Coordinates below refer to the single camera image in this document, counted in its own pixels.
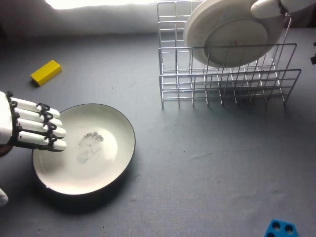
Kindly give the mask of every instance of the yellow sponge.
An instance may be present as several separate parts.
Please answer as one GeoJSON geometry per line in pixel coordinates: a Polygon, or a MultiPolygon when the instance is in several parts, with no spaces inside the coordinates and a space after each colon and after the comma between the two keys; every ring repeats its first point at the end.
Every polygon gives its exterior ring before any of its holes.
{"type": "Polygon", "coordinates": [[[60,73],[62,70],[61,66],[56,63],[54,60],[51,60],[49,63],[42,66],[36,72],[31,74],[33,81],[41,86],[48,80],[50,80],[53,76],[60,73]]]}

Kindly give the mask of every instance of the gray table surface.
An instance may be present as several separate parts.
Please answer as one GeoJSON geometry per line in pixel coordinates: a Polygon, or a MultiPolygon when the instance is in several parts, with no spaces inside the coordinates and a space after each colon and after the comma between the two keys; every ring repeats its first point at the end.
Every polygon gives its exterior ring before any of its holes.
{"type": "Polygon", "coordinates": [[[276,218],[316,233],[316,30],[291,30],[290,68],[302,74],[286,108],[279,99],[237,107],[168,102],[161,109],[156,35],[55,38],[4,45],[0,89],[62,111],[101,103],[134,126],[136,151],[110,201],[69,213],[39,197],[31,150],[0,158],[0,236],[254,237],[276,218]],[[63,72],[42,87],[30,74],[56,60],[63,72]]]}

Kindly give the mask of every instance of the dish rack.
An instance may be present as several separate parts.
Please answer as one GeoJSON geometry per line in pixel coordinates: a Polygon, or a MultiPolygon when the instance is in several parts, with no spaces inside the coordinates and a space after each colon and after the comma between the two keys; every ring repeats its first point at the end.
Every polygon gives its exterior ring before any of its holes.
{"type": "Polygon", "coordinates": [[[289,69],[296,49],[295,43],[285,43],[291,24],[291,17],[286,16],[288,27],[283,36],[283,43],[274,45],[222,46],[205,47],[210,52],[214,48],[240,48],[251,50],[254,47],[272,46],[263,57],[247,65],[226,68],[226,54],[223,67],[213,68],[194,59],[197,48],[184,45],[184,26],[203,0],[163,1],[157,3],[159,35],[159,86],[161,105],[176,100],[180,106],[182,100],[197,99],[206,101],[209,106],[212,100],[233,100],[236,104],[247,100],[252,103],[256,98],[263,98],[268,104],[271,98],[280,97],[283,102],[289,98],[301,73],[300,69],[289,69]]]}

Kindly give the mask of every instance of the blue object with holes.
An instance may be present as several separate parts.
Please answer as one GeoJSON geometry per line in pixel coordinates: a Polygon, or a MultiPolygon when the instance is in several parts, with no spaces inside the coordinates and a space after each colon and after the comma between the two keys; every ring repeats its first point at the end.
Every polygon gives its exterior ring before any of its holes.
{"type": "Polygon", "coordinates": [[[298,234],[294,224],[272,220],[264,237],[298,237],[298,234]]]}

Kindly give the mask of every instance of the black hole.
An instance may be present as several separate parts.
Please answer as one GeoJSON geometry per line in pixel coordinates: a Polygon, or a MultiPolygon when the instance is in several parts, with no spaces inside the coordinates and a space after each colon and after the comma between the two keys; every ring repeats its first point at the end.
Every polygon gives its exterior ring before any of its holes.
{"type": "Polygon", "coordinates": [[[290,226],[290,225],[286,225],[285,226],[285,231],[288,233],[288,234],[293,234],[293,227],[290,226]]]}
{"type": "Polygon", "coordinates": [[[272,223],[272,228],[275,230],[275,231],[279,231],[280,230],[280,223],[279,222],[273,222],[272,223]]]}

